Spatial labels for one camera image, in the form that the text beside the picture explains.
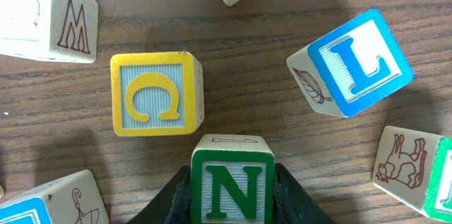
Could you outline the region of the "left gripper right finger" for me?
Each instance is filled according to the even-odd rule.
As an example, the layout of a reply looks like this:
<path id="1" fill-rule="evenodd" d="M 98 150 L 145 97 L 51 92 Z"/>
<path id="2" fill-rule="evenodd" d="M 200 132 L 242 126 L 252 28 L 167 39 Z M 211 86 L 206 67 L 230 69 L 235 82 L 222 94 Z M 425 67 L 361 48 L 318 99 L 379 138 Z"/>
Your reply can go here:
<path id="1" fill-rule="evenodd" d="M 274 224 L 335 224 L 280 163 L 275 164 L 273 201 Z"/>

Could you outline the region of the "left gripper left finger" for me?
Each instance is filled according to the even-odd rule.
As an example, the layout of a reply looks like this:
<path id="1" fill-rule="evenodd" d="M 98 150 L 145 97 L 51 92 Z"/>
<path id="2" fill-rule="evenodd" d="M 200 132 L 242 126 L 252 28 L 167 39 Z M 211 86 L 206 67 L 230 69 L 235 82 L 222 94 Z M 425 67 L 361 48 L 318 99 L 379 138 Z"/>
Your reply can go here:
<path id="1" fill-rule="evenodd" d="M 185 165 L 152 201 L 126 224 L 189 224 L 191 168 Z"/>

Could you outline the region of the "green N block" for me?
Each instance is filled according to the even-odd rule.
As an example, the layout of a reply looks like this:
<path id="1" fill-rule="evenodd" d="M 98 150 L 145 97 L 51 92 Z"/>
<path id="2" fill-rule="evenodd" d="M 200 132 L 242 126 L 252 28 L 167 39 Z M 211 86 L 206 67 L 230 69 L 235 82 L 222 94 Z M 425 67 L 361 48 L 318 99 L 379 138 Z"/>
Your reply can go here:
<path id="1" fill-rule="evenodd" d="M 191 222 L 270 223 L 274 174 L 262 137 L 204 135 L 191 156 Z"/>

